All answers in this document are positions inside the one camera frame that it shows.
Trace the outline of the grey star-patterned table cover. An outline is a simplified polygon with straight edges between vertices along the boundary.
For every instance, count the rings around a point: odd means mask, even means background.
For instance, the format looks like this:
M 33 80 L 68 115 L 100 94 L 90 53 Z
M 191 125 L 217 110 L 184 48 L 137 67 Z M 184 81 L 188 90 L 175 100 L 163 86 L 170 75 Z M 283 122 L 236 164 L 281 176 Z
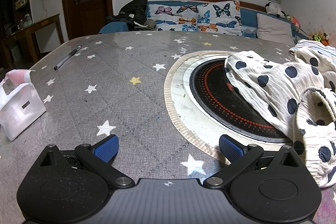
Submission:
M 1 223 L 313 223 L 322 188 L 293 142 L 238 135 L 189 86 L 202 62 L 254 51 L 283 64 L 290 48 L 191 32 L 62 44 L 30 69 L 46 112 L 13 141 L 1 126 Z M 119 150 L 105 163 L 91 148 L 112 134 Z M 229 162 L 223 134 L 248 152 Z

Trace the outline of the brown yellow plush toys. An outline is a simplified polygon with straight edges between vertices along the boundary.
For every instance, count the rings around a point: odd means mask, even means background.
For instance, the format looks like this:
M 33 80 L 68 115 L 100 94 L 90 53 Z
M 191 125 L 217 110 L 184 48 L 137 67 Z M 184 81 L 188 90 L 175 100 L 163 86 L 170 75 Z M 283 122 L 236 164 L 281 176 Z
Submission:
M 309 39 L 320 42 L 324 46 L 329 45 L 329 36 L 325 32 L 318 32 L 318 33 L 315 33 L 315 34 L 311 34 L 311 35 L 309 35 Z

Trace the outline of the butterfly-print cushion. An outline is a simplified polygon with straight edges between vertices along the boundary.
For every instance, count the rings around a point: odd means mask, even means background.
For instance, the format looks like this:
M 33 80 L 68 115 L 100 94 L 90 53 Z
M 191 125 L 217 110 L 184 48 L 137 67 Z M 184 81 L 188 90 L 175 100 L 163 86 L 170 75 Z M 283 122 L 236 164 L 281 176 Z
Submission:
M 240 2 L 226 1 L 179 6 L 150 4 L 146 15 L 159 31 L 209 32 L 242 36 Z

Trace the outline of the white navy polka-dot garment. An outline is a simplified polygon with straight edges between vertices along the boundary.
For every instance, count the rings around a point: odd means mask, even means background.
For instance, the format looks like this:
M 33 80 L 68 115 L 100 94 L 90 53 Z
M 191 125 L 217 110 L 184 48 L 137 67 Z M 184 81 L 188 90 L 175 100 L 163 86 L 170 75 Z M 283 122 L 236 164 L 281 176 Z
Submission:
M 319 187 L 335 185 L 335 48 L 301 39 L 279 64 L 254 51 L 231 54 L 231 85 L 285 134 Z

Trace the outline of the blue sofa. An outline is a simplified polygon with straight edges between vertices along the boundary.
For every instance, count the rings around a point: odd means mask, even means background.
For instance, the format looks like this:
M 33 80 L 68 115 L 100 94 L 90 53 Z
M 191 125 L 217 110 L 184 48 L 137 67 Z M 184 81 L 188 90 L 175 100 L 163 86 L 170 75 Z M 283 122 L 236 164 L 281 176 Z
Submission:
M 188 2 L 132 0 L 109 15 L 108 32 L 183 31 L 259 38 L 291 45 L 306 38 L 285 18 L 242 7 L 239 1 Z

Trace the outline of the grey pillow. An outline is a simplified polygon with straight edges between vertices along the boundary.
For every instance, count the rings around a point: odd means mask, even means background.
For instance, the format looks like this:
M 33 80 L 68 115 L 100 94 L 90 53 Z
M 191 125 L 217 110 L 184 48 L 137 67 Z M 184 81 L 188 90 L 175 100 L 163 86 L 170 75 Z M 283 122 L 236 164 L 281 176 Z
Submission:
M 257 38 L 270 42 L 293 45 L 294 39 L 291 32 L 291 25 L 271 16 L 257 14 Z

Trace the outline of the round black induction cooktop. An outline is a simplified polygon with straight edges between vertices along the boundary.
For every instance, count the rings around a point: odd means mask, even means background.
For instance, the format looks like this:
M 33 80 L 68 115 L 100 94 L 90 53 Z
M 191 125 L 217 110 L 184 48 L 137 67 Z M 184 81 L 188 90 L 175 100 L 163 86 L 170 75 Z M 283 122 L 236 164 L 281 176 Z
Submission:
M 229 83 L 224 63 L 225 58 L 212 59 L 192 69 L 189 86 L 201 109 L 240 136 L 269 143 L 290 142 Z

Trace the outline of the black pen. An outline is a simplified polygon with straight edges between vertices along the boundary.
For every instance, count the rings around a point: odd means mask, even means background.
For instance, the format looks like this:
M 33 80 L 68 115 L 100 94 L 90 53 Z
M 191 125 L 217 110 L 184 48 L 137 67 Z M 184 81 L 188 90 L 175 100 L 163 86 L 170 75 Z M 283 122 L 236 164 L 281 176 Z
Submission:
M 66 55 L 61 61 L 59 61 L 55 66 L 54 70 L 57 71 L 66 61 L 68 61 L 75 53 L 80 51 L 82 48 L 82 45 L 77 46 L 75 49 L 73 49 L 68 55 Z

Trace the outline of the white plush toy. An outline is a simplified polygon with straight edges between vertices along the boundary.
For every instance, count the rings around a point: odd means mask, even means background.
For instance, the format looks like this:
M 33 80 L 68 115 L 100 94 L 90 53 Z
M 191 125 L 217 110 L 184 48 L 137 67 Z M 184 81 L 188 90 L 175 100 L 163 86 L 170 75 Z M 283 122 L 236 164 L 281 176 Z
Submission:
M 265 5 L 265 10 L 267 14 L 274 15 L 278 18 L 286 18 L 286 13 L 282 11 L 280 6 L 275 6 L 272 2 L 268 2 Z

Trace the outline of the wooden side table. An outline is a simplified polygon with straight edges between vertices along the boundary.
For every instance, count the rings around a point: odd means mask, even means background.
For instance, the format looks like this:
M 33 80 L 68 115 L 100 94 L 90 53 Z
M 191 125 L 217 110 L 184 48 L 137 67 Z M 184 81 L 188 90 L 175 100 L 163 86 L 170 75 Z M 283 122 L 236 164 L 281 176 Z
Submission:
M 21 30 L 18 30 L 15 34 L 10 35 L 6 38 L 4 38 L 1 41 L 2 49 L 5 54 L 6 62 L 9 69 L 12 69 L 14 67 L 14 62 L 12 61 L 11 55 L 10 55 L 10 46 L 13 42 L 16 42 L 17 40 L 25 38 L 27 41 L 27 46 L 29 49 L 30 56 L 32 57 L 33 63 L 37 63 L 39 61 L 38 59 L 38 53 L 37 50 L 34 47 L 33 42 L 33 34 L 47 26 L 50 26 L 52 24 L 56 25 L 56 31 L 58 34 L 59 42 L 60 44 L 64 43 L 64 37 L 62 33 L 62 28 L 60 25 L 60 14 L 56 14 L 53 16 L 50 16 L 46 19 L 40 20 L 36 23 L 33 23 L 32 25 L 29 25 L 28 27 L 25 27 Z

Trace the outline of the black bag on sofa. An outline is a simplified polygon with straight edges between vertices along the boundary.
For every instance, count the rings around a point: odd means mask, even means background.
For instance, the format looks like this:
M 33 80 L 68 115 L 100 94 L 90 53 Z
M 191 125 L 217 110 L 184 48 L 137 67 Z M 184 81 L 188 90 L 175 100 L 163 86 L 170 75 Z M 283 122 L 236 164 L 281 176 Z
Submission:
M 107 23 L 124 22 L 128 30 L 133 31 L 135 26 L 144 26 L 147 21 L 147 0 L 132 0 L 124 5 L 118 15 L 106 17 Z

